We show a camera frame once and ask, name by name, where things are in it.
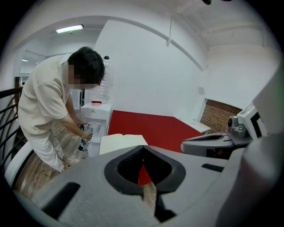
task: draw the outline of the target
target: book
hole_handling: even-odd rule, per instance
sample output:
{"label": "book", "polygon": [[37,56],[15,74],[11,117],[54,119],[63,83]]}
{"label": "book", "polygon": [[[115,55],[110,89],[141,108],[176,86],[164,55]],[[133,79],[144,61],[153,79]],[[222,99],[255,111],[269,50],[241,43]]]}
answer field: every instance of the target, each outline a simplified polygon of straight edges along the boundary
{"label": "book", "polygon": [[106,154],[119,149],[138,145],[148,145],[142,135],[109,135],[102,137],[99,154]]}

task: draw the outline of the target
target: fluorescent light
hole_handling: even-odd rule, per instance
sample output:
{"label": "fluorescent light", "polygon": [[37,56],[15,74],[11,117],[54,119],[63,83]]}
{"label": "fluorescent light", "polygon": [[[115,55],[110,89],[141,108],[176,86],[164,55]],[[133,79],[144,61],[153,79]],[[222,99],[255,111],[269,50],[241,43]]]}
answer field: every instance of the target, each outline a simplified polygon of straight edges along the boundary
{"label": "fluorescent light", "polygon": [[75,26],[71,26],[71,27],[64,27],[61,29],[56,30],[57,33],[62,33],[62,32],[66,32],[66,31],[74,31],[74,30],[80,30],[83,29],[83,25],[75,25]]}

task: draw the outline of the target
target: red carpet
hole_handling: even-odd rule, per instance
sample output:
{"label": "red carpet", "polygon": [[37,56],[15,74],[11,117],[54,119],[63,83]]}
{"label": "red carpet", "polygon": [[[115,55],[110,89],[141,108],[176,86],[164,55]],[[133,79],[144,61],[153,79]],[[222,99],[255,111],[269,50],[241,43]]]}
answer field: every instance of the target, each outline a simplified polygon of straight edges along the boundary
{"label": "red carpet", "polygon": [[[148,145],[180,153],[183,140],[202,135],[174,117],[117,110],[112,112],[108,131],[108,135],[113,134],[142,135]],[[139,173],[139,184],[145,185],[149,182],[151,179],[143,166]]]}

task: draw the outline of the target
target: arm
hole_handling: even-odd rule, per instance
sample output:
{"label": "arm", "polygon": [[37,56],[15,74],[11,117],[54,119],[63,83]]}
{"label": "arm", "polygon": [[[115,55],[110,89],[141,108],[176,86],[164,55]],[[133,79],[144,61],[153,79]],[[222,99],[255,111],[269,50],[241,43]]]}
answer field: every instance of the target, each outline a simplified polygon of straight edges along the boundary
{"label": "arm", "polygon": [[74,106],[73,106],[73,100],[72,100],[72,96],[69,95],[67,102],[66,102],[66,109],[69,112],[71,118],[73,119],[73,121],[77,124],[77,125],[85,125],[87,123],[82,122],[81,120],[79,120],[76,116],[75,110],[74,110]]}
{"label": "arm", "polygon": [[82,131],[81,129],[79,129],[76,123],[68,115],[60,119],[59,121],[65,128],[67,128],[73,134],[81,137],[82,139],[91,140],[93,133],[88,131]]}

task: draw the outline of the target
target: person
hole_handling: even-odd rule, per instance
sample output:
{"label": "person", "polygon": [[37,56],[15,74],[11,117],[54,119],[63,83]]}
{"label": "person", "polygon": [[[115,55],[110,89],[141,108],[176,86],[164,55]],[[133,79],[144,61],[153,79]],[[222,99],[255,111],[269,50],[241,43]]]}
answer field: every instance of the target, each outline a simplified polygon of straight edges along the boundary
{"label": "person", "polygon": [[39,158],[62,172],[70,162],[54,136],[53,122],[58,120],[70,132],[90,140],[91,132],[75,114],[70,89],[93,88],[104,76],[101,56],[89,47],[73,54],[48,58],[37,65],[23,87],[18,119],[21,129]]}

